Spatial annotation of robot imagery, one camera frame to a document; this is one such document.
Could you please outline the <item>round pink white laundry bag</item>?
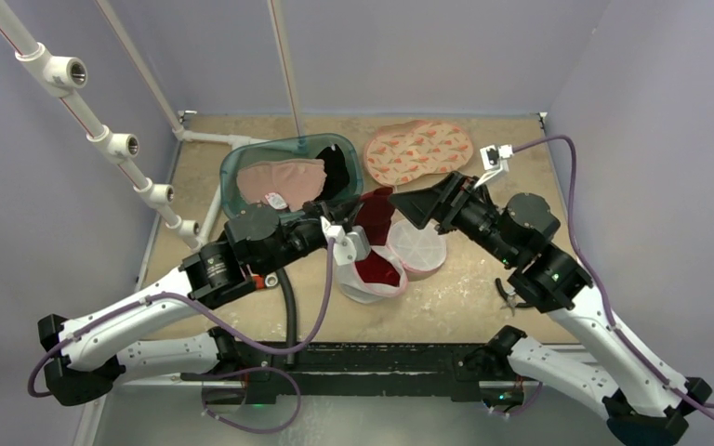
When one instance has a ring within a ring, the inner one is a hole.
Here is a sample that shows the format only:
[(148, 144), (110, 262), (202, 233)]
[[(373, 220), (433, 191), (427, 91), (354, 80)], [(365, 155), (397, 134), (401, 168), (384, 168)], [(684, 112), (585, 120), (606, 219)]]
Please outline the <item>round pink white laundry bag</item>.
[(385, 257), (401, 273), (398, 287), (363, 282), (350, 264), (338, 267), (336, 283), (343, 295), (361, 303), (373, 304), (401, 296), (410, 282), (418, 281), (438, 272), (447, 257), (445, 237), (432, 225), (415, 229), (408, 221), (399, 220), (390, 226), (387, 243), (379, 247)]

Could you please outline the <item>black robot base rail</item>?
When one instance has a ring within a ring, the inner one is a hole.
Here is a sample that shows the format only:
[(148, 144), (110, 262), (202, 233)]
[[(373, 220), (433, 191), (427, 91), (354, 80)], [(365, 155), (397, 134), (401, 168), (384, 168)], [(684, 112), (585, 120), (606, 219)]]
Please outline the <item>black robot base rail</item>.
[(248, 404), (274, 404), (280, 396), (441, 397), (500, 409), (518, 408), (536, 384), (513, 372), (485, 344), (308, 344), (294, 357), (274, 356), (237, 343), (209, 372), (184, 381), (231, 387)]

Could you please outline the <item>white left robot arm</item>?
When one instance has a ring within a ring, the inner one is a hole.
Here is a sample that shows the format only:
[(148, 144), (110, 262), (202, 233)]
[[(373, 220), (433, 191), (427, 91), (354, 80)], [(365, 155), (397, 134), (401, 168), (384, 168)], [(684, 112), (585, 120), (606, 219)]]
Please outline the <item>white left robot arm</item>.
[[(268, 204), (250, 204), (225, 223), (216, 241), (148, 287), (84, 317), (44, 317), (37, 328), (46, 353), (30, 373), (29, 395), (53, 397), (63, 406), (96, 400), (120, 377), (155, 364), (142, 351), (144, 335), (196, 314), (266, 354), (298, 353), (321, 329), (335, 268), (367, 256), (365, 233), (355, 223), (361, 208), (357, 197), (307, 202), (299, 216), (282, 214)], [(215, 316), (216, 309), (254, 293), (256, 276), (283, 269), (319, 249), (326, 251), (323, 301), (310, 333), (296, 345), (273, 348)]]

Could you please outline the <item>pink bra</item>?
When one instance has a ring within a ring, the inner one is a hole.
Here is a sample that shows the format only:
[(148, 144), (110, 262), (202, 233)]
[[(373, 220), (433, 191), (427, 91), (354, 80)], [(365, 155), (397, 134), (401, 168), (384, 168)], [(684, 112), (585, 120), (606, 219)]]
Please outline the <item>pink bra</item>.
[(322, 160), (291, 159), (242, 168), (236, 185), (247, 203), (270, 204), (269, 196), (274, 194), (283, 199), (289, 211), (295, 212), (321, 194), (326, 177)]

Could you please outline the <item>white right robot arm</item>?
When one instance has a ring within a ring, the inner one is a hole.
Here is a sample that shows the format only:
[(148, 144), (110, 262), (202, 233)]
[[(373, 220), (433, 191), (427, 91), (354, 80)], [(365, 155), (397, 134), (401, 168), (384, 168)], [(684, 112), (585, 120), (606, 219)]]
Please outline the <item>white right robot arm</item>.
[(570, 333), (594, 366), (544, 347), (512, 326), (487, 344), (484, 364), (498, 378), (513, 372), (553, 387), (591, 409), (626, 445), (674, 445), (687, 416), (711, 387), (658, 358), (604, 305), (596, 280), (553, 241), (560, 220), (533, 193), (496, 206), (475, 177), (452, 173), (436, 185), (394, 193), (390, 203), (418, 229), (457, 230), (509, 270), (516, 295)]

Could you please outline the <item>dark red bra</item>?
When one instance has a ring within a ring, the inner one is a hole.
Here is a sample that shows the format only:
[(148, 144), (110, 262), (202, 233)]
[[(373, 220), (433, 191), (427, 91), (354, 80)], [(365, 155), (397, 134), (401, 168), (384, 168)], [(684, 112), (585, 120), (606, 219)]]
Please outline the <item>dark red bra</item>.
[(354, 224), (363, 228), (371, 245), (382, 246), (387, 243), (392, 216), (395, 207), (389, 197), (393, 194), (392, 187), (380, 187), (363, 194), (362, 205), (354, 219)]

